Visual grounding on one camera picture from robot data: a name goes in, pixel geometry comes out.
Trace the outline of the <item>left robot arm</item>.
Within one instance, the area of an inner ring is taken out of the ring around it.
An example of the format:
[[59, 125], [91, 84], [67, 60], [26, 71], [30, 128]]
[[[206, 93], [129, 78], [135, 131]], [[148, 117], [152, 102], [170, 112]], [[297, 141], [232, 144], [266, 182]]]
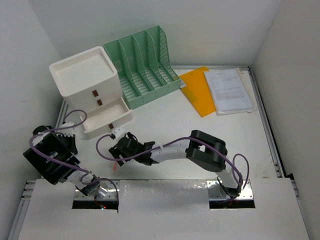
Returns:
[[73, 130], [47, 131], [51, 128], [50, 125], [35, 128], [32, 132], [33, 147], [23, 156], [49, 183], [70, 182], [85, 196], [103, 199], [108, 191], [101, 186], [98, 177], [88, 170], [80, 170]]

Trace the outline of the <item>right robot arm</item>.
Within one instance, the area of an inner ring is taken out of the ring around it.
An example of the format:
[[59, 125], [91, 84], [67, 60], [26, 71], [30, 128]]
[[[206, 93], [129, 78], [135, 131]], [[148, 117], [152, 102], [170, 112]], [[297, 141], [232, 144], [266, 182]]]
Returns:
[[164, 145], [156, 145], [154, 141], [140, 143], [128, 132], [108, 151], [120, 166], [130, 160], [152, 166], [168, 160], [188, 159], [217, 174], [220, 188], [229, 198], [234, 199], [241, 193], [243, 178], [236, 176], [234, 168], [228, 165], [225, 141], [200, 130], [192, 130], [190, 136]]

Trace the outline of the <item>white bottom drawer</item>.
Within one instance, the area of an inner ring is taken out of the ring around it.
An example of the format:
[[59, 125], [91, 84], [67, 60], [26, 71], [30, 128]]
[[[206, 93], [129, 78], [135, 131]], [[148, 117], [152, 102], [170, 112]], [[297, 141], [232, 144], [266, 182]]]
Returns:
[[133, 110], [129, 109], [122, 97], [118, 98], [87, 113], [87, 118], [83, 123], [83, 135], [88, 140], [94, 139], [109, 132], [109, 124], [117, 128], [127, 124], [133, 118]]

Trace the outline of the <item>orange pen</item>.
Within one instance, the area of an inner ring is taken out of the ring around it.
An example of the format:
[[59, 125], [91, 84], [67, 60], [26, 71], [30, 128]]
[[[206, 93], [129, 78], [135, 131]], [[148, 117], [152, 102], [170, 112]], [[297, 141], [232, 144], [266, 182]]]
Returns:
[[112, 173], [113, 174], [116, 172], [117, 166], [118, 166], [118, 164], [115, 162], [114, 165], [113, 165], [113, 168], [112, 168]]

